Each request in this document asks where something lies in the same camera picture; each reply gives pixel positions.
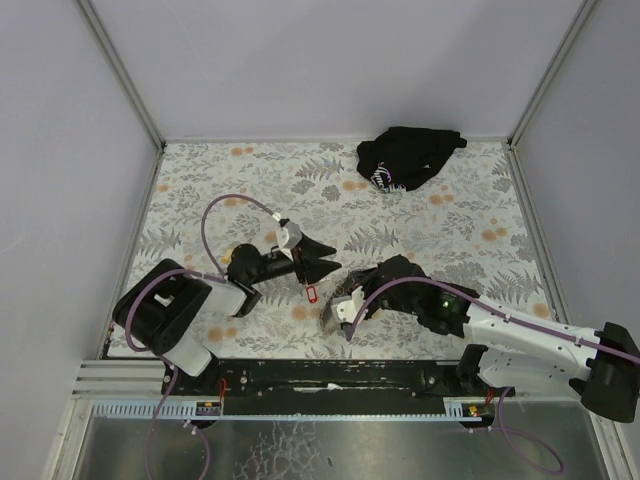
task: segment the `gray leaf pattern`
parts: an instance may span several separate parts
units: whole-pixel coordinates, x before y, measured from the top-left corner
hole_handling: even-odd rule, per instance
[[[548,307],[535,252],[499,143],[469,143],[418,190],[383,194],[356,171],[357,143],[169,144],[128,279],[132,287],[161,258],[213,268],[200,219],[213,197],[241,193],[335,246],[343,269],[317,286],[326,298],[349,269],[406,255],[436,279],[474,288],[540,316]],[[227,199],[209,214],[207,239],[226,265],[232,248],[275,244],[275,223],[253,204]],[[256,285],[262,299],[244,318],[205,302],[190,331],[216,355],[253,358],[459,358],[465,341],[384,311],[363,322],[351,343],[318,328],[322,300],[310,304],[294,275]],[[120,327],[108,355],[130,357]]]

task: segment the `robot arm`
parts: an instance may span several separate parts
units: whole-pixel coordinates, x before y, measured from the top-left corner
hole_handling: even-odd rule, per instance
[[[120,299],[113,320],[125,328],[133,303],[153,283],[135,311],[131,334],[156,356],[197,377],[212,356],[187,329],[205,300],[215,306],[215,313],[243,317],[262,297],[255,284],[295,273],[301,284],[313,285],[341,267],[322,258],[335,254],[334,248],[310,239],[288,219],[278,219],[278,223],[278,246],[270,252],[261,254],[251,244],[233,250],[226,281],[210,277],[218,280],[210,285],[197,278],[204,275],[189,272],[173,260],[162,260]],[[166,278],[158,282],[161,276]]]
[[[334,320],[343,330],[351,331],[358,310],[373,292],[403,277],[428,278],[418,265],[401,255],[377,268],[351,272],[329,300],[321,323],[328,325]],[[601,331],[562,325],[520,313],[480,297],[468,288],[448,285],[504,313],[506,319],[442,288],[418,282],[385,290],[370,302],[364,318],[371,318],[378,309],[415,315],[421,325],[434,333],[496,347],[497,350],[485,353],[479,363],[478,375],[489,385],[509,385],[551,395],[575,392],[582,404],[594,413],[614,421],[633,421],[640,390],[640,368],[629,360],[581,345],[579,341],[545,333],[552,330],[561,337],[587,340],[638,356],[640,352],[626,329],[609,322]],[[524,320],[529,326],[509,321],[511,317]]]

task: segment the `black mount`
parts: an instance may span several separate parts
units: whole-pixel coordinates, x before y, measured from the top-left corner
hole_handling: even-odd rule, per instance
[[[631,335],[620,325],[607,322],[596,336],[600,338],[600,345],[640,357]],[[591,373],[586,381],[577,378],[569,381],[569,385],[580,394],[580,403],[614,422],[633,422],[640,392],[640,367],[600,350],[596,358],[587,360],[587,366]]]
[[[163,273],[176,269],[184,267],[168,258],[156,265],[116,304],[112,313],[114,322],[124,328],[140,292]],[[140,303],[131,334],[155,355],[164,355],[180,341],[210,292],[211,286],[197,278],[174,275],[163,280]]]

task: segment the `cable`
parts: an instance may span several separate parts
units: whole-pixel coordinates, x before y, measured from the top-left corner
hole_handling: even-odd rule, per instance
[[[158,405],[153,411],[153,415],[151,416],[151,425],[149,425],[149,433],[147,433],[147,442],[144,448],[144,468],[147,472],[147,478],[149,480],[153,480],[153,476],[151,475],[151,462],[149,460],[149,450],[150,450],[149,447],[151,446],[151,433],[153,432],[153,426],[155,425],[156,420],[158,419],[158,415],[160,414],[162,405],[164,405],[164,402],[167,400],[167,398],[171,394],[171,391],[175,387],[176,381],[178,380],[178,367],[171,365],[171,363],[167,362],[166,360],[163,360],[163,361],[169,367],[173,367],[173,375],[171,376],[171,381],[169,382],[169,385],[167,386],[167,389],[165,390],[164,395],[162,396],[162,398],[160,399],[160,402],[158,403]],[[203,480],[205,475],[209,471],[209,465],[211,464],[211,447],[209,446],[209,442],[207,440],[206,435],[202,433],[202,431],[199,428],[196,428],[196,427],[193,427],[193,428],[194,428],[194,431],[198,435],[200,435],[200,438],[202,439],[202,443],[204,444],[204,451],[205,451],[206,458],[204,462],[204,468],[202,469],[202,473],[198,477],[198,480]]]
[[[208,273],[195,272],[193,270],[187,270],[187,269],[184,269],[184,268],[176,268],[174,270],[169,270],[168,272],[162,273],[162,274],[158,275],[156,278],[154,278],[138,294],[136,299],[131,304],[131,308],[129,309],[129,313],[127,315],[127,321],[125,323],[125,328],[124,328],[124,338],[125,338],[125,340],[127,342],[127,345],[129,346],[129,348],[131,350],[133,350],[134,352],[146,352],[148,350],[148,348],[137,347],[133,343],[133,339],[131,337],[131,325],[133,323],[133,319],[135,318],[136,311],[138,310],[138,307],[140,306],[140,303],[142,303],[142,301],[145,299],[145,297],[160,282],[162,282],[163,280],[166,280],[167,278],[173,277],[174,275],[191,275],[191,276],[198,277],[198,278],[204,278],[204,279],[212,281],[212,282],[218,282],[218,283],[225,283],[226,282],[226,280],[224,280],[223,278],[216,277],[215,275],[211,275],[211,274],[208,274]],[[149,462],[149,447],[150,447],[150,444],[151,444],[151,432],[153,431],[153,426],[156,423],[156,420],[158,418],[158,414],[160,413],[160,409],[162,408],[162,405],[164,405],[164,402],[169,397],[169,394],[173,390],[173,387],[175,386],[176,381],[178,380],[178,367],[172,365],[168,360],[166,360],[164,358],[162,359],[162,361],[173,368],[173,375],[171,377],[171,381],[169,382],[169,385],[167,386],[167,389],[164,392],[164,395],[162,396],[162,398],[160,399],[160,402],[158,403],[158,405],[156,406],[156,408],[153,411],[153,415],[151,417],[151,425],[149,425],[149,433],[147,434],[147,442],[146,442],[146,445],[145,445],[145,453],[144,453],[144,466],[145,466],[145,470],[147,472],[147,478],[149,480],[153,480],[153,477],[151,476],[151,465],[150,465],[150,462]],[[202,470],[202,473],[198,477],[198,480],[202,480],[202,479],[204,479],[205,475],[207,474],[207,471],[209,470],[209,465],[211,463],[211,447],[209,446],[209,442],[207,441],[207,437],[205,436],[204,433],[202,433],[202,431],[199,428],[194,427],[194,431],[202,439],[202,442],[204,443],[204,449],[205,449],[205,452],[206,452],[205,465],[204,465],[204,468]]]
[[[504,435],[504,438],[507,441],[507,443],[509,444],[509,446],[511,447],[511,450],[513,450],[515,452],[515,454],[518,455],[524,462],[526,462],[527,464],[529,464],[531,467],[535,468],[539,472],[546,473],[547,475],[553,475],[553,476],[562,475],[564,473],[564,470],[565,470],[565,465],[564,465],[564,462],[562,461],[562,457],[560,457],[560,454],[558,453],[558,451],[556,449],[554,449],[547,442],[545,442],[540,437],[537,437],[536,435],[534,435],[532,433],[505,427],[504,421],[503,421],[503,417],[502,417],[502,406],[504,404],[505,397],[507,396],[507,394],[512,389],[513,389],[513,387],[505,388],[504,391],[502,392],[502,395],[500,395],[500,400],[498,401],[498,423],[500,424],[500,429],[499,430]],[[516,445],[513,443],[513,440],[511,440],[511,437],[509,437],[509,435],[518,435],[520,437],[528,438],[529,440],[531,440],[531,441],[533,441],[535,443],[538,443],[539,445],[541,445],[542,447],[547,449],[551,455],[554,456],[554,458],[558,461],[558,464],[560,465],[560,467],[557,470],[551,470],[549,468],[542,467],[542,466],[538,465],[537,463],[534,463],[533,461],[529,460],[529,458],[526,457],[518,449],[518,447],[516,447]]]
[[[433,285],[434,287],[441,288],[443,290],[446,290],[447,292],[453,293],[454,295],[457,295],[458,297],[467,300],[470,303],[473,303],[474,305],[479,306],[480,308],[485,309],[489,313],[493,313],[495,316],[497,316],[499,318],[502,318],[503,320],[507,320],[507,314],[504,313],[502,310],[494,308],[491,305],[487,305],[486,303],[478,300],[477,298],[472,297],[471,295],[467,295],[466,293],[458,290],[455,287],[452,287],[451,285],[447,285],[446,283],[438,282],[437,280],[432,280],[432,279],[426,278],[426,277],[403,277],[403,278],[397,278],[395,280],[391,280],[389,283],[385,283],[380,288],[378,288],[376,291],[374,291],[369,296],[369,298],[367,298],[367,300],[364,302],[362,307],[360,307],[360,310],[358,310],[358,313],[356,314],[356,318],[353,321],[353,326],[351,327],[351,329],[347,330],[346,333],[345,333],[347,341],[351,341],[351,338],[353,337],[353,334],[356,331],[356,327],[358,326],[358,322],[360,321],[360,319],[364,315],[364,312],[367,309],[367,307],[369,305],[371,305],[371,303],[381,293],[385,292],[386,290],[388,290],[388,289],[390,289],[392,287],[395,287],[396,285],[401,285],[403,283],[411,283],[411,282],[426,283],[428,285]],[[635,363],[637,365],[640,365],[640,357],[636,357],[634,355],[629,355],[628,353],[621,352],[620,350],[616,350],[615,348],[607,347],[605,345],[600,345],[598,343],[591,342],[591,341],[585,340],[583,338],[578,338],[578,337],[576,337],[574,335],[570,335],[568,333],[556,332],[555,330],[553,330],[551,328],[544,327],[542,325],[536,325],[534,323],[527,322],[526,320],[521,320],[521,319],[519,319],[517,317],[509,316],[508,321],[512,322],[512,323],[515,323],[516,325],[520,325],[521,327],[529,328],[531,330],[535,330],[535,331],[541,332],[541,333],[546,333],[547,335],[551,335],[553,337],[557,337],[557,338],[560,338],[562,340],[566,340],[566,341],[574,343],[576,345],[584,345],[585,347],[590,347],[590,348],[593,348],[595,350],[599,350],[601,352],[609,353],[611,355],[615,355],[617,357],[623,358],[623,359],[628,360],[630,362],[633,362],[633,363]]]
[[[124,339],[127,342],[127,346],[133,350],[134,352],[146,352],[149,349],[146,347],[138,347],[135,343],[133,343],[133,339],[131,337],[131,325],[133,324],[133,319],[136,315],[136,311],[138,307],[145,299],[145,297],[163,280],[167,278],[173,277],[174,275],[191,275],[198,278],[204,278],[205,280],[209,280],[211,282],[218,283],[226,283],[226,280],[220,277],[216,277],[215,275],[211,275],[209,273],[200,273],[195,272],[193,270],[186,270],[184,268],[176,268],[175,270],[169,270],[168,272],[162,273],[158,275],[156,278],[151,280],[149,284],[142,289],[142,291],[138,294],[136,299],[131,304],[131,308],[129,309],[129,313],[127,314],[127,320],[124,324]]]
[[[202,220],[200,221],[200,236],[202,237],[202,244],[204,245],[204,249],[207,252],[207,255],[209,256],[209,258],[211,259],[211,261],[215,265],[215,267],[218,270],[218,273],[220,274],[221,277],[224,277],[225,272],[224,272],[223,268],[220,266],[220,264],[218,263],[218,261],[216,260],[216,257],[211,252],[211,249],[209,248],[209,244],[207,243],[207,234],[205,232],[205,224],[206,224],[206,221],[207,221],[207,216],[209,215],[209,212],[214,207],[214,205],[216,205],[217,203],[219,203],[222,200],[225,200],[227,198],[239,198],[241,200],[247,200],[248,202],[253,203],[257,207],[259,207],[262,210],[264,210],[265,212],[267,212],[272,217],[274,216],[273,210],[271,210],[269,207],[267,207],[263,203],[260,203],[255,198],[247,197],[246,195],[240,195],[239,193],[229,193],[227,195],[221,195],[220,197],[215,198],[215,199],[213,199],[211,201],[211,203],[207,206],[207,208],[205,208],[204,213],[202,214]]]

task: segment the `black cloth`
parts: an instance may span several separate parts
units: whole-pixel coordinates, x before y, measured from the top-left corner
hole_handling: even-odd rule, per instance
[[[466,146],[460,132],[391,127],[358,145],[358,172],[385,192],[415,190],[440,172],[456,148]]]

